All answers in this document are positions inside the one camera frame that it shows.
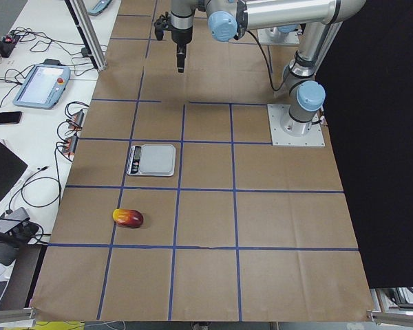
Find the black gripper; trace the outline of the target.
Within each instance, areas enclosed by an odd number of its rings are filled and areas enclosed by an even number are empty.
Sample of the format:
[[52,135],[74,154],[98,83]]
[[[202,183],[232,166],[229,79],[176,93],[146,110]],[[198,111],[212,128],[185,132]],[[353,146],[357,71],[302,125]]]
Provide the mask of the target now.
[[183,73],[185,58],[187,55],[187,44],[191,42],[193,35],[193,15],[179,16],[171,13],[171,38],[176,45],[176,62],[178,73]]

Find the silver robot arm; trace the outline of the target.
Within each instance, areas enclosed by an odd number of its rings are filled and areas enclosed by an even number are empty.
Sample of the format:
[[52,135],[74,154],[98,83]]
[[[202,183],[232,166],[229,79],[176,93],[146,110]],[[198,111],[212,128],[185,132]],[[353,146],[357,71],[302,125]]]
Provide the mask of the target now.
[[280,37],[288,36],[290,33],[294,32],[296,29],[297,29],[297,24],[282,25],[282,26],[268,28],[268,33],[271,38],[280,38]]
[[240,39],[262,28],[305,24],[295,57],[284,68],[283,86],[291,96],[288,113],[280,120],[291,136],[304,136],[326,97],[313,80],[321,49],[333,27],[354,16],[364,1],[172,1],[169,12],[155,22],[157,39],[171,32],[176,44],[177,67],[184,71],[187,45],[192,40],[195,11],[203,11],[212,37],[220,42]]

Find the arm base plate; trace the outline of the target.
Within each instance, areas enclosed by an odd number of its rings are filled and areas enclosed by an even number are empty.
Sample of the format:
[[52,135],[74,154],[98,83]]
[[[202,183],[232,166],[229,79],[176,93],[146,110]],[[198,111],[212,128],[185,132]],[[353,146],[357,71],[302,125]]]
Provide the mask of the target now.
[[258,29],[257,37],[262,45],[298,46],[299,38],[296,32],[283,33],[277,30]]
[[317,114],[308,123],[294,121],[289,104],[267,104],[273,146],[324,147],[324,137]]

